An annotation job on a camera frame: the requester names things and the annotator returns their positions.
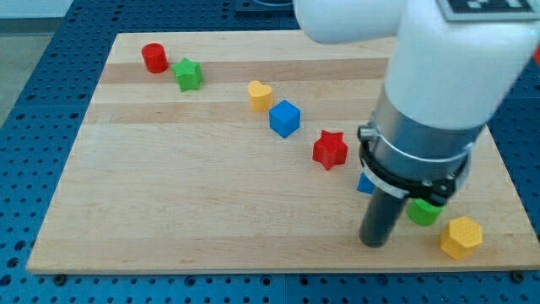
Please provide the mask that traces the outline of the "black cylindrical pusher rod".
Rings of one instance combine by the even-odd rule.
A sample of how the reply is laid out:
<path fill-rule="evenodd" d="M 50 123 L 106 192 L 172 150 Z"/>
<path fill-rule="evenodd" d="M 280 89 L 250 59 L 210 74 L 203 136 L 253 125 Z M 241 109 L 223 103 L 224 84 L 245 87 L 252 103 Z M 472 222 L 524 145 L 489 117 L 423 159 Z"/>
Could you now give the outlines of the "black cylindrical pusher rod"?
<path fill-rule="evenodd" d="M 377 187 L 359 228 L 359 239 L 368 247 L 384 246 L 406 202 L 406 197 L 397 198 Z"/>

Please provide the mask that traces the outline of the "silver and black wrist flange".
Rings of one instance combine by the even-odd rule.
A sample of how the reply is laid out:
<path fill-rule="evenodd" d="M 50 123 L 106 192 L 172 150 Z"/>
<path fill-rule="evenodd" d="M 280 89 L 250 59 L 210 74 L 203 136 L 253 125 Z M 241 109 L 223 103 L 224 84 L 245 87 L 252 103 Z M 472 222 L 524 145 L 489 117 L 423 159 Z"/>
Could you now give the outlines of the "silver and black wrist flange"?
<path fill-rule="evenodd" d="M 370 121 L 358 130 L 360 161 L 375 185 L 372 200 L 446 205 L 467 179 L 482 129 L 430 127 L 399 111 L 382 89 Z"/>

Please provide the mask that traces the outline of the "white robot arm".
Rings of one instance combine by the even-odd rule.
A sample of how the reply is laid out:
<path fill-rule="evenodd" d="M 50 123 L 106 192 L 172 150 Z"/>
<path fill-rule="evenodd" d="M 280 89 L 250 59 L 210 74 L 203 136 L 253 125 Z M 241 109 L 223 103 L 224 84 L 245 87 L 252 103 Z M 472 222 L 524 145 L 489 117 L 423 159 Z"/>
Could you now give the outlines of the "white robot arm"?
<path fill-rule="evenodd" d="M 397 40 L 358 131 L 375 187 L 359 238 L 381 247 L 410 198 L 442 207 L 466 181 L 478 135 L 537 48 L 539 4 L 295 0 L 294 14 L 321 44 Z"/>

